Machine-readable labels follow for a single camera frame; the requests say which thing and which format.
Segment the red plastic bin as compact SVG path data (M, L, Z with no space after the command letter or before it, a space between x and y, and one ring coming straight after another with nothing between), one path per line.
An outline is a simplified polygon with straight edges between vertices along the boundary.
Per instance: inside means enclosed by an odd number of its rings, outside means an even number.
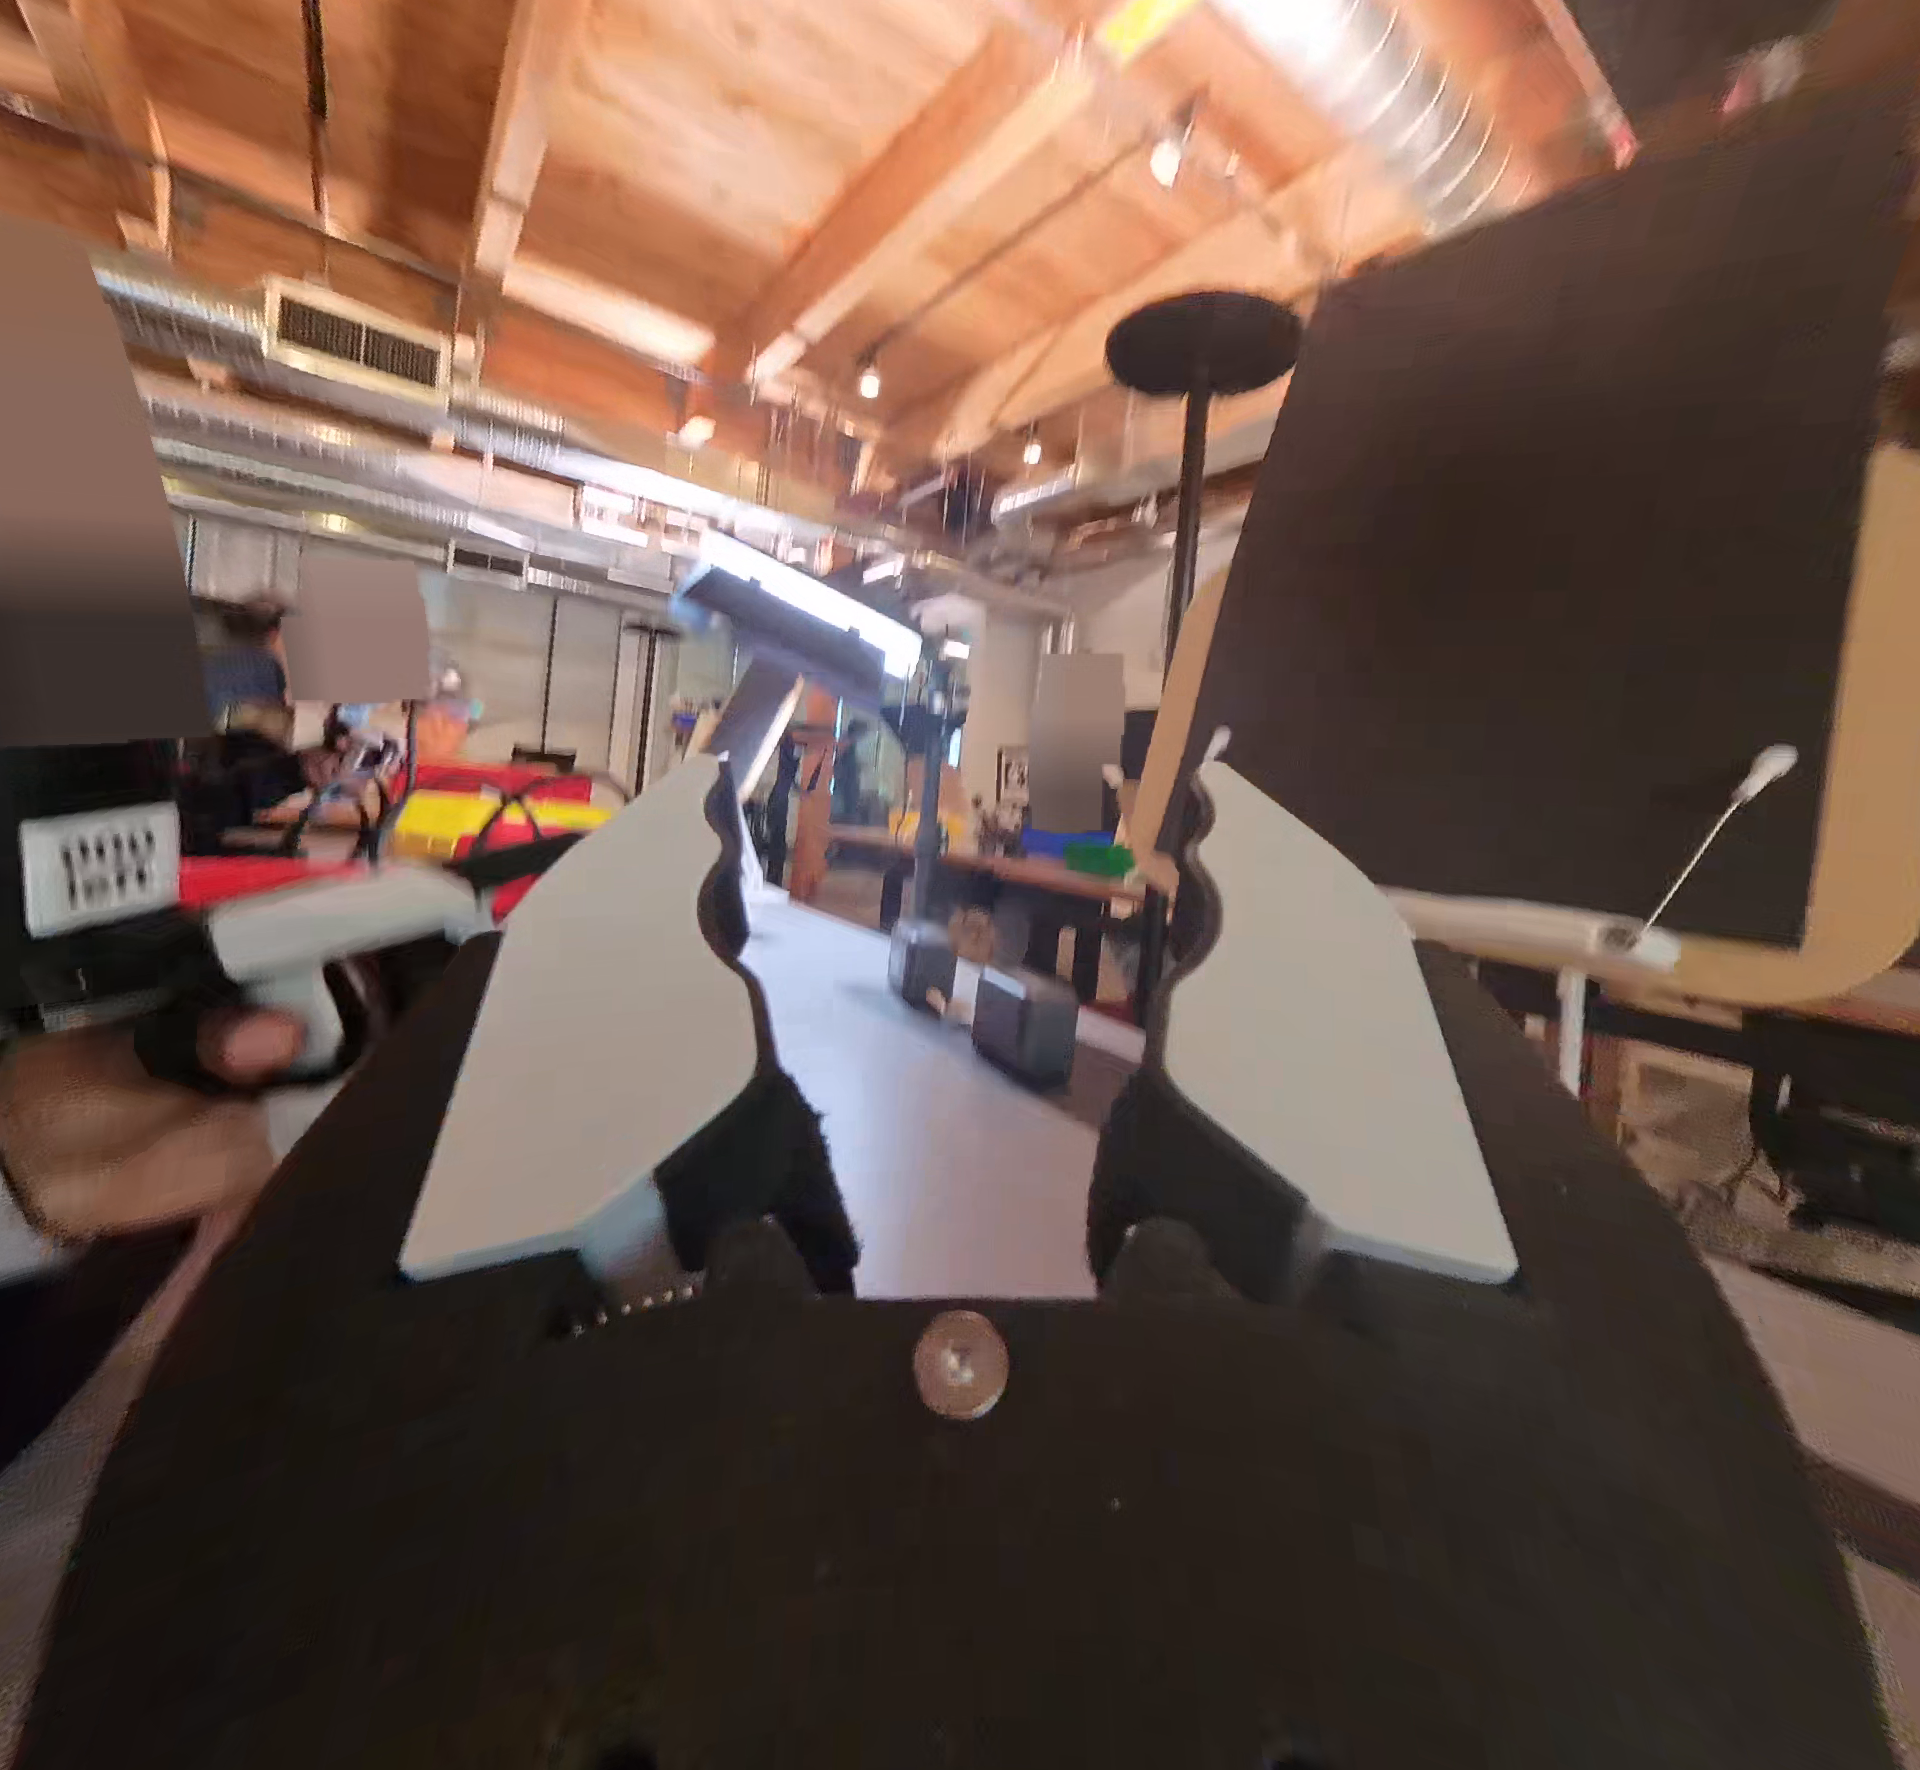
M415 790L472 798L542 798L588 803L592 778L536 765L489 765L476 760L422 762Z

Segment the silver ventilation duct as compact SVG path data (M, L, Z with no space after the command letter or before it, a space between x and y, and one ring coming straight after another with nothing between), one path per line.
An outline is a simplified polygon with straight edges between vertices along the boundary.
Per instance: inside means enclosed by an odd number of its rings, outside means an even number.
M1601 169L1592 82L1547 0L1212 0L1431 234Z

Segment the white panel stand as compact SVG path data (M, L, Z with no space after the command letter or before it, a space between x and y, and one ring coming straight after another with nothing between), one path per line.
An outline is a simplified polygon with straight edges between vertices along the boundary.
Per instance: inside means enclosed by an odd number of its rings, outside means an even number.
M1679 964L1678 933L1655 922L1607 917L1559 905L1385 889L1407 928L1478 963L1547 966L1554 977L1554 1070L1582 1095L1587 997L1598 980L1629 966L1667 972Z

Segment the white air vent grille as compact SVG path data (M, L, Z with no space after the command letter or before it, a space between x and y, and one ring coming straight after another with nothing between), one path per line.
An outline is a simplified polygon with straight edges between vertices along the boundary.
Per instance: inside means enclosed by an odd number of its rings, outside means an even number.
M282 275L260 283L260 320L262 353L276 366L448 411L450 343L444 335Z

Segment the lit tilted light panel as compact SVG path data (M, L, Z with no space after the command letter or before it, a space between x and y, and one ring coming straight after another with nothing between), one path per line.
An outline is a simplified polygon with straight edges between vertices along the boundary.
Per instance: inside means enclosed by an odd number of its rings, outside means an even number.
M717 530L701 537L680 597L728 624L742 657L705 743L740 801L774 762L806 685L876 706L924 659L916 630Z

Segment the black floor lamp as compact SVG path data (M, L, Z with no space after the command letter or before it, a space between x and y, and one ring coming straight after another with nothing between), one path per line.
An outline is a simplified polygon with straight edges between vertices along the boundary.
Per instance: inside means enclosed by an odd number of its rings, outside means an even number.
M1113 382L1137 397L1179 409L1171 525L1152 535L1163 567L1163 675L1155 730L1167 760L1185 769L1198 691L1221 605L1216 584L1198 584L1212 409L1282 382L1297 366L1302 320L1252 291L1200 290L1140 306L1106 336Z

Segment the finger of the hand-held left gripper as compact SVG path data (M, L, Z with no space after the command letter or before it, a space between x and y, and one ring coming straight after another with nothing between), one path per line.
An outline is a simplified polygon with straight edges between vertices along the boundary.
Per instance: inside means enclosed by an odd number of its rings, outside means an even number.
M264 993L306 988L349 958L422 940L458 946L491 928L486 900L463 878L389 865L221 904L207 913L207 946L226 980Z

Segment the black panel on wooden board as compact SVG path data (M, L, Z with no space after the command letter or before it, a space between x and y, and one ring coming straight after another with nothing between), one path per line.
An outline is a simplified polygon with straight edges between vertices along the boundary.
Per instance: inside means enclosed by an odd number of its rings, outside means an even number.
M1878 432L1898 77L1777 104L1339 286L1308 325L1161 847L1209 745L1382 889L1678 933L1731 1006L1915 942L1915 452Z

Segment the person's left hand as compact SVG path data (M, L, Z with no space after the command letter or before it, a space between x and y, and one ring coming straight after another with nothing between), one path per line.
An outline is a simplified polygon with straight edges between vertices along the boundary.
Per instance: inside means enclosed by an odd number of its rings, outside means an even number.
M276 1010L203 1015L203 1092L148 1073L130 1027L27 1038L2 1062L2 1171L21 1218L57 1242L239 1210L275 1171L257 1094L306 1048Z

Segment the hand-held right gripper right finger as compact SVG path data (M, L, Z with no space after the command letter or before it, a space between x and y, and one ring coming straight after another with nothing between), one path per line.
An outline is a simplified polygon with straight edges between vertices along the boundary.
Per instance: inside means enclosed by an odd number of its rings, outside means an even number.
M1165 1224L1238 1296L1301 1294L1333 1256L1507 1284L1516 1246L1404 917L1227 760L1194 799L1179 889L1202 923L1101 1131L1096 1282Z

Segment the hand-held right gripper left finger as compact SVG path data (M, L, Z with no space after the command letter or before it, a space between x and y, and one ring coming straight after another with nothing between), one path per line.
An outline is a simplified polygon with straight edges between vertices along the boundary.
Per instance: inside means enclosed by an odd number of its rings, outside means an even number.
M403 1279L569 1255L604 1288L659 1294L771 1222L817 1294L854 1291L819 1115L744 963L744 851L732 771L707 755L539 874L484 979Z

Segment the black stand with grey base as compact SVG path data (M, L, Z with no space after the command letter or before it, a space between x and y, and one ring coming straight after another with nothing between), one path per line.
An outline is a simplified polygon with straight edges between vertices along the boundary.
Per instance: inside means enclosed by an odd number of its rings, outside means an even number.
M922 639L922 655L905 680L894 727L906 756L919 760L909 874L903 905L891 931L887 980L913 1012L944 1018L951 1004L957 954L947 920L933 911L939 863L945 853L944 798L947 745L964 712L953 706L951 660L935 635Z

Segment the dark grey box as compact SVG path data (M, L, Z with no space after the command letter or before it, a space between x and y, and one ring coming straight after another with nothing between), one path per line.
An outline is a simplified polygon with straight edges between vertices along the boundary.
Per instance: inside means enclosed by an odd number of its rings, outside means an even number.
M1071 1075L1079 1001L1067 983L1025 966L978 966L972 1053L1033 1092L1059 1092Z

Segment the yellow plastic bin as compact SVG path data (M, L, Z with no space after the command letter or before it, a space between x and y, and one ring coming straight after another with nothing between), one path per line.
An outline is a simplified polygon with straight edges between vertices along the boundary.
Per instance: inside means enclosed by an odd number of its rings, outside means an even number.
M380 851L393 859L450 865L471 853L496 854L550 837L588 834L615 809L588 799L504 798L419 790L403 799Z

